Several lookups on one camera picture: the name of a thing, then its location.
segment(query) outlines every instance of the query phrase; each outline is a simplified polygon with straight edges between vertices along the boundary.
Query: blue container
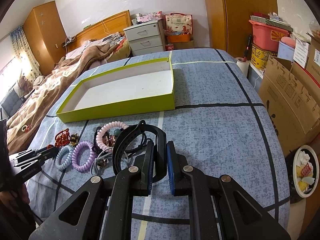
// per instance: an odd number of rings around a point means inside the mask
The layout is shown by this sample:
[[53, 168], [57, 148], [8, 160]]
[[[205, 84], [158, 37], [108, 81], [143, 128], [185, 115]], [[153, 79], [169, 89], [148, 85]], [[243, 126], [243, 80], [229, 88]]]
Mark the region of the blue container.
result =
[[279, 41], [278, 57], [293, 61], [294, 48]]

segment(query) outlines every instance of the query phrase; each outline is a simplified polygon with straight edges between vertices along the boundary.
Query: blue gripper pad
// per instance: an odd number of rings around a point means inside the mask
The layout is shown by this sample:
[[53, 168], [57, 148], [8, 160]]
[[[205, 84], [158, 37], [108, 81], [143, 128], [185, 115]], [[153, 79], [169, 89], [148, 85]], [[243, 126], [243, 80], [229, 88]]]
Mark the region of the blue gripper pad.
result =
[[148, 174], [148, 194], [151, 194], [152, 189], [152, 178], [153, 178], [153, 150], [151, 151], [150, 162], [149, 162], [149, 174]]
[[170, 147], [167, 144], [167, 165], [168, 165], [168, 176], [169, 176], [169, 186], [171, 194], [174, 195], [175, 187], [174, 187], [174, 173], [171, 159]]

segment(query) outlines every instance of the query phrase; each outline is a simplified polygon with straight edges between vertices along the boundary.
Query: floor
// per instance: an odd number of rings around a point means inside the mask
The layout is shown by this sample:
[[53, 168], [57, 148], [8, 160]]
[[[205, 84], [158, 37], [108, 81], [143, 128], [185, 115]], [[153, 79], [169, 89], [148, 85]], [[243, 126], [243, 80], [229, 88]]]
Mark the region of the floor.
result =
[[290, 205], [290, 215], [287, 231], [291, 236], [291, 240], [297, 240], [300, 235], [305, 210], [306, 199]]

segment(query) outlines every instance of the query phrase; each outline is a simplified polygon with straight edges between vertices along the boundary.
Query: silver screw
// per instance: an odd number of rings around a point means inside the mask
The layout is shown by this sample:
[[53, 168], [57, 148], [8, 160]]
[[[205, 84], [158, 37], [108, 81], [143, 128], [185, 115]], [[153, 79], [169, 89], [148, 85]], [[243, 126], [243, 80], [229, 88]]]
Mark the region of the silver screw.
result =
[[137, 172], [139, 170], [139, 168], [137, 167], [137, 166], [131, 166], [130, 168], [129, 168], [129, 171], [130, 172]]
[[223, 175], [223, 176], [221, 177], [221, 180], [222, 180], [223, 182], [230, 182], [230, 181], [231, 181], [231, 177], [228, 176], [228, 175]]
[[186, 172], [191, 172], [191, 171], [193, 171], [193, 167], [190, 166], [190, 165], [186, 165], [186, 166], [183, 167], [183, 170], [186, 171]]
[[98, 183], [98, 182], [100, 181], [100, 177], [99, 177], [99, 176], [93, 176], [93, 177], [90, 179], [90, 181], [91, 181], [92, 183]]

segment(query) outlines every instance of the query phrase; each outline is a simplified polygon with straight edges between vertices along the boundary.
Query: purple spiral hair tie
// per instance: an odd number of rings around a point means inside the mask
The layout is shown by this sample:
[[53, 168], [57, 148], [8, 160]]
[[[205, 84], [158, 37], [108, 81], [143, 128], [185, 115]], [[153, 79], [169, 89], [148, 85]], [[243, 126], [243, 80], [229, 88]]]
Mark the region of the purple spiral hair tie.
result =
[[[77, 157], [78, 157], [80, 150], [84, 147], [89, 147], [90, 156], [89, 156], [89, 160], [87, 160], [87, 162], [84, 165], [80, 166], [77, 164]], [[97, 155], [92, 151], [92, 147], [93, 147], [93, 144], [88, 141], [80, 142], [76, 146], [76, 148], [73, 151], [72, 158], [71, 158], [72, 159], [72, 166], [74, 169], [76, 169], [79, 172], [86, 172], [87, 170], [90, 169], [94, 159], [97, 157]]]

